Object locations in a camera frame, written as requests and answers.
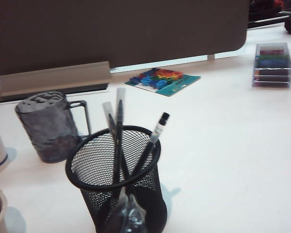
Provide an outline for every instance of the black pen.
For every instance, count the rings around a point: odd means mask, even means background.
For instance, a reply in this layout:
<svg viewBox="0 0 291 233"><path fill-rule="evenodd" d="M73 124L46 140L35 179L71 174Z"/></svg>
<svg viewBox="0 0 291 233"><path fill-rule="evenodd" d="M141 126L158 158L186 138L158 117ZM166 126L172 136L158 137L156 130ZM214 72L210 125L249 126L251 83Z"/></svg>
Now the black pen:
<svg viewBox="0 0 291 233"><path fill-rule="evenodd" d="M114 148L114 179L120 181L121 167L121 148L122 148L122 131L123 131L123 102L125 96L125 88L119 87L116 93L116 129L115 129L115 148Z"/></svg>
<svg viewBox="0 0 291 233"><path fill-rule="evenodd" d="M138 172L140 172L142 170L142 167L146 163L146 160L147 160L149 154L151 153L155 143L158 141L159 136L162 133L163 128L166 125L168 118L169 118L169 114L163 113L163 115L160 118L160 121L156 125L154 131L152 132L152 134L149 138L149 141L145 147L145 150L143 151L142 155L140 156L139 161L131 174L132 176L138 174Z"/></svg>
<svg viewBox="0 0 291 233"><path fill-rule="evenodd" d="M108 123L110 134L113 137L113 141L114 141L114 144L115 144L115 140L116 140L115 139L116 124L115 124L114 118L113 118L113 111L112 111L111 102L103 103L102 107L103 107L103 110L104 110L104 113L105 113L105 116L106 116L106 120L107 120L107 123ZM121 154L121 158L122 158L122 163L121 164L122 164L123 175L124 175L125 180L127 180L129 178L129 170L128 170L128 167L127 167L126 159L125 159L125 156L124 156L122 148L121 148L120 154Z"/></svg>

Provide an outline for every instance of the pencil holder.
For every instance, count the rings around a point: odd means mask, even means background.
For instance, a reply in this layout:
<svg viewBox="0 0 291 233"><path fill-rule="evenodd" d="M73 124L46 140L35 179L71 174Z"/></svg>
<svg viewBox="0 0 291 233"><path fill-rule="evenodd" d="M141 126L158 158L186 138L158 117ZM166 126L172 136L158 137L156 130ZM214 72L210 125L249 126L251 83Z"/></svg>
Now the pencil holder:
<svg viewBox="0 0 291 233"><path fill-rule="evenodd" d="M124 126L122 148L131 174L151 131L138 126ZM145 224L149 233L161 233L167 219L167 209L162 198L157 161L161 145L157 141L138 174L113 183L114 142L109 129L99 131L82 141L68 156L66 174L81 190L87 208L96 227L103 230L118 202L118 193L123 186L133 187L137 202L146 210Z"/></svg>

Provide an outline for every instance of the gray metal mug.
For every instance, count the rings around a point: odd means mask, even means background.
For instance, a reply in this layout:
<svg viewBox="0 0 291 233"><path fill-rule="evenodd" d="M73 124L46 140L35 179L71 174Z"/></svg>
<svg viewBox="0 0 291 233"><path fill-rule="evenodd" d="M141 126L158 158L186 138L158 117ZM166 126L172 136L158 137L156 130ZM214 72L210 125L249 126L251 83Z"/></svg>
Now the gray metal mug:
<svg viewBox="0 0 291 233"><path fill-rule="evenodd" d="M88 133L91 126L86 101L68 102L64 93L49 91L31 96L15 107L33 147L45 163L65 160L81 142L70 108L85 110Z"/></svg>

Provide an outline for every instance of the clear plastic box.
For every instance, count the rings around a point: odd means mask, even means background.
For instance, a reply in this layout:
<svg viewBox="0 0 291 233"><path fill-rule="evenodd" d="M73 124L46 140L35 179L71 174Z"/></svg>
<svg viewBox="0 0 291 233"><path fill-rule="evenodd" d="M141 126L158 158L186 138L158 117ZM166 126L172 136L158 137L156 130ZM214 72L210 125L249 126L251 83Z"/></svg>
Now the clear plastic box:
<svg viewBox="0 0 291 233"><path fill-rule="evenodd" d="M257 44L253 87L285 87L291 83L291 59L287 43Z"/></svg>

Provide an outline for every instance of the white desk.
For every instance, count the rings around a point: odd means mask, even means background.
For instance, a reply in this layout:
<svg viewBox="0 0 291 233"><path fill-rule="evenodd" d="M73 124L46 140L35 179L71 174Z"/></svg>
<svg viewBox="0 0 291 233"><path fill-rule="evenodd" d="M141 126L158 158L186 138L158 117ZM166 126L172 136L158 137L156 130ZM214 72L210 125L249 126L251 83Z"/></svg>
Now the white desk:
<svg viewBox="0 0 291 233"><path fill-rule="evenodd" d="M101 104L127 89L125 124L153 130L171 117L158 164L168 220L164 233L291 233L291 88L251 87L257 43L287 42L283 24L248 31L238 57L169 67L202 79L165 97L125 85L141 71L117 73L110 92L86 100L92 130L107 127ZM14 113L0 105L0 134L9 164L0 172L11 233L95 232L65 162L41 162ZM85 131L83 113L74 111Z"/></svg>

